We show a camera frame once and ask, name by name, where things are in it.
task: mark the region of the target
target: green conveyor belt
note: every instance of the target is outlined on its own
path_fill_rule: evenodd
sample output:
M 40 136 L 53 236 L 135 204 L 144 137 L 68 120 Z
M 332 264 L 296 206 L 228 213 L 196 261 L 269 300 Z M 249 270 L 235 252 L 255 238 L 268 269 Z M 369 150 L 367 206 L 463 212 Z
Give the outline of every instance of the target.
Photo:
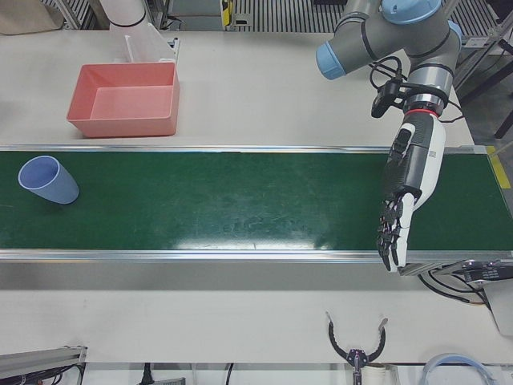
M 80 197 L 23 190 L 41 152 L 0 152 L 0 249 L 375 249 L 385 154 L 44 152 Z M 448 155 L 415 213 L 412 250 L 513 250 L 486 156 Z

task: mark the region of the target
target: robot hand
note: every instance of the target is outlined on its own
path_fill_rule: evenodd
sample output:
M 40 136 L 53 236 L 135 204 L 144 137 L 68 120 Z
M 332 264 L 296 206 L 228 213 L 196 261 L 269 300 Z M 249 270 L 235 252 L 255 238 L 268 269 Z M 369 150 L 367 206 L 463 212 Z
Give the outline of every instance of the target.
M 434 191 L 445 140 L 445 129 L 431 111 L 406 113 L 383 173 L 377 246 L 389 271 L 406 264 L 411 217 Z

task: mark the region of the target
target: plastic bin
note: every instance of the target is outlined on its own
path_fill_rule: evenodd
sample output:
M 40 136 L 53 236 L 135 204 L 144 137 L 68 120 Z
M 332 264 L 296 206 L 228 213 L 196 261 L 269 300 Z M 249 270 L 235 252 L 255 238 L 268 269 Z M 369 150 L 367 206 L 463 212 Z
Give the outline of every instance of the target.
M 176 132 L 176 64 L 86 64 L 67 119 L 85 136 L 167 136 Z

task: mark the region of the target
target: blue cup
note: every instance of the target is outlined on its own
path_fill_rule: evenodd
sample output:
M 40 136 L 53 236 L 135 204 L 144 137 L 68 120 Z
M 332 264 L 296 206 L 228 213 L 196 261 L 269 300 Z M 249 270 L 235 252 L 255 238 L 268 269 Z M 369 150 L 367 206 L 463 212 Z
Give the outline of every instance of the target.
M 49 201 L 68 205 L 79 197 L 73 176 L 53 156 L 37 156 L 19 170 L 18 182 Z

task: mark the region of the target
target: white table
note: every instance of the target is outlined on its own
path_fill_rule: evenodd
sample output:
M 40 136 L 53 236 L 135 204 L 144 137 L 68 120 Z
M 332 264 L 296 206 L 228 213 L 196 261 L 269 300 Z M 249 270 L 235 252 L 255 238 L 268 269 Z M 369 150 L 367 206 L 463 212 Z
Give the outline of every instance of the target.
M 109 140 L 65 120 L 80 66 L 114 58 L 107 33 L 1 37 L 0 144 L 389 146 L 398 130 L 400 111 L 370 117 L 367 68 L 333 82 L 318 73 L 326 35 L 176 35 L 178 132 Z M 447 127 L 448 146 L 472 143 L 464 120 Z M 388 317 L 380 362 L 513 353 L 485 308 L 380 265 L 2 264 L 0 289 L 0 354 L 83 344 L 91 362 L 336 363 L 326 310 L 344 347 L 368 351 Z
M 0 144 L 388 147 L 402 122 L 395 108 L 370 116 L 376 91 L 368 67 L 335 81 L 321 75 L 315 50 L 327 34 L 166 34 L 174 36 L 181 39 L 177 133 L 108 140 L 84 139 L 66 121 L 80 67 L 115 59 L 108 33 L 1 37 Z M 444 118 L 457 115 L 451 106 Z M 473 142 L 465 121 L 448 125 L 447 147 L 466 144 Z

